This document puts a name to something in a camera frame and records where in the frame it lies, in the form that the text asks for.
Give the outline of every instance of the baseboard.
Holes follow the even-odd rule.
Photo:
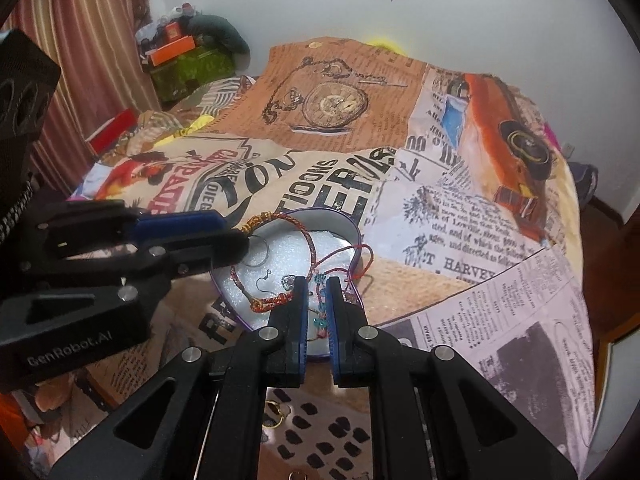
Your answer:
[[[622,215],[615,209],[613,209],[610,205],[605,204],[596,196],[592,197],[592,199],[589,200],[589,204],[594,206],[594,208],[606,215],[608,218],[612,219],[618,226],[618,229],[622,229],[624,227],[625,221],[623,221]]]

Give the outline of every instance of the watch face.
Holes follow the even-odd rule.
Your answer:
[[[360,89],[337,82],[316,86],[302,106],[305,119],[313,126],[339,128],[367,109],[367,95]]]

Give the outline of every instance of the bed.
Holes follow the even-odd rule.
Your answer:
[[[554,139],[536,105],[494,75],[451,72],[356,41],[317,38],[272,49],[258,80],[221,80],[168,112],[140,115],[74,198],[119,198],[156,214],[215,209],[231,226],[262,211],[340,210],[376,255],[358,289],[369,322],[377,325],[478,286],[553,246],[577,288],[572,312],[587,327],[584,364],[591,359],[591,335],[579,292],[578,202]],[[503,347],[502,360],[540,330],[528,327]],[[242,327],[209,275],[201,275],[174,282],[152,331],[148,342],[66,378],[62,417],[33,430],[27,441],[34,469],[45,473],[182,349],[231,346]],[[522,361],[516,375],[542,376],[541,359]],[[584,366],[581,376],[591,374],[591,383],[584,381],[579,396],[587,408],[575,411],[579,420],[572,426],[586,428],[583,441],[593,417],[593,364]],[[564,376],[572,382],[571,372]],[[527,386],[528,399],[537,387]],[[548,403],[523,406],[516,393],[503,394],[534,423],[542,420],[535,412]],[[565,395],[558,402],[576,399]],[[311,479],[370,478],[366,391],[334,388],[328,364],[314,363],[301,390],[270,389],[268,400],[284,421],[278,424],[268,404],[260,478],[288,478],[294,470]],[[545,433],[544,424],[538,428]],[[574,451],[557,444],[576,469],[587,445],[575,444]]]

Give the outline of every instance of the yellow object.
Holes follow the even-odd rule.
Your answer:
[[[201,115],[186,128],[183,128],[181,130],[174,132],[174,134],[170,135],[169,137],[165,137],[164,139],[158,140],[158,142],[154,144],[154,148],[157,146],[162,146],[163,144],[168,144],[172,140],[178,139],[179,137],[184,137],[185,135],[189,135],[190,133],[196,132],[199,129],[206,126],[207,124],[209,124],[214,119],[215,117],[207,114]]]
[[[367,41],[368,45],[378,46],[380,48],[386,48],[391,52],[400,54],[400,56],[406,56],[406,52],[402,48],[391,40],[385,40],[384,38],[376,38],[375,40]]]

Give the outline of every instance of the wooden floor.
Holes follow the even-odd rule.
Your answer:
[[[640,312],[640,232],[619,229],[588,205],[581,215],[584,299],[593,332],[594,358],[600,338]]]

